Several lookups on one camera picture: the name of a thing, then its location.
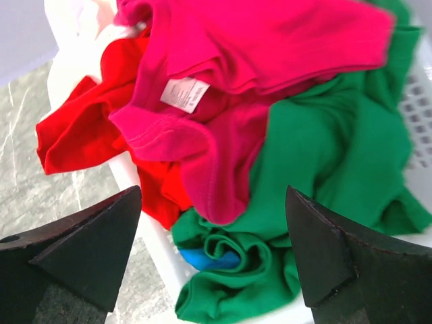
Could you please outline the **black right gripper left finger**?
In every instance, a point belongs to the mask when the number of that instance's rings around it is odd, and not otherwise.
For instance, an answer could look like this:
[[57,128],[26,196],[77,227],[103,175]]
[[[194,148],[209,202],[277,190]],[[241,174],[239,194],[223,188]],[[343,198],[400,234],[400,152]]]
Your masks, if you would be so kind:
[[140,219],[132,186],[87,209],[1,239],[2,323],[104,323]]

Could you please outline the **magenta pink t-shirt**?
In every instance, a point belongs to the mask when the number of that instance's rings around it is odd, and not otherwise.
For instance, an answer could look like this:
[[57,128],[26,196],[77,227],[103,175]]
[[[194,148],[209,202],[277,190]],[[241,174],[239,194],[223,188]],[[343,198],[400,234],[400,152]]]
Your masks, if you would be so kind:
[[118,1],[151,30],[130,102],[110,121],[145,161],[175,161],[198,213],[233,222],[270,106],[384,65],[394,14],[365,1]]

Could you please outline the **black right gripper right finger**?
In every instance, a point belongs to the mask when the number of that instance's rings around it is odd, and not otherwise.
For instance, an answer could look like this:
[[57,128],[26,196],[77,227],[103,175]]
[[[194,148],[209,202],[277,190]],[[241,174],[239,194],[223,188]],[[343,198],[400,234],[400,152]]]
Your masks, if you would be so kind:
[[315,323],[431,322],[431,248],[369,229],[293,187],[286,218]]

